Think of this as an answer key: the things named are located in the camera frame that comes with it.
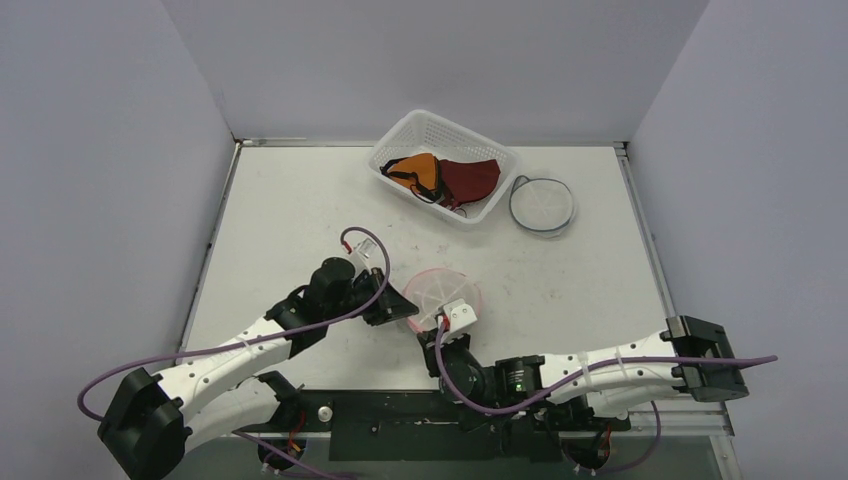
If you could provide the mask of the white mesh bag pink zipper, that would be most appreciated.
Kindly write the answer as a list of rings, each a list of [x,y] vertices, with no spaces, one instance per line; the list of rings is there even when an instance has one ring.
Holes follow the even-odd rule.
[[[435,327],[435,315],[445,304],[465,300],[476,313],[482,310],[479,287],[465,274],[448,269],[433,268],[412,277],[402,291],[403,296],[418,307],[419,312],[406,319],[413,333]]]

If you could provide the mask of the dark red orange bra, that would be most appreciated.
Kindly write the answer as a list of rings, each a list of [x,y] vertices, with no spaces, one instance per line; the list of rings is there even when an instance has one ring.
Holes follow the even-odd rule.
[[[449,211],[486,199],[495,191],[501,176],[495,159],[460,163],[432,153],[390,160],[379,172],[416,199]]]

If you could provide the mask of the white mesh laundry bag blue zipper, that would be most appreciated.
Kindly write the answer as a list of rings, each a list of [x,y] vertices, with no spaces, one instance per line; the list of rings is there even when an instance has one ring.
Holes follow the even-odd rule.
[[[520,229],[554,238],[575,220],[577,203],[569,186],[558,179],[519,175],[510,189],[508,210]]]

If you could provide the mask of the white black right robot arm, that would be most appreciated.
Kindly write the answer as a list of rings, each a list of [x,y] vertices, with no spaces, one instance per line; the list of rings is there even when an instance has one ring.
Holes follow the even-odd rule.
[[[566,405],[568,421],[588,429],[637,405],[688,395],[717,403],[748,396],[725,329],[674,316],[664,329],[618,346],[569,354],[512,357],[483,366],[470,336],[431,329],[417,334],[430,377],[450,403],[484,416],[513,416]]]

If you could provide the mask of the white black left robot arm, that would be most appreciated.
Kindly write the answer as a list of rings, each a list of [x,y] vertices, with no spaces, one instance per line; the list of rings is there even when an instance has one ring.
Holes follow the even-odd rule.
[[[162,479],[196,447],[243,427],[282,431],[303,417],[299,390],[275,365],[326,337],[326,321],[360,317],[371,326],[417,314],[418,307],[379,267],[339,257],[274,304],[232,340],[233,349],[171,368],[127,374],[97,435],[132,479]]]

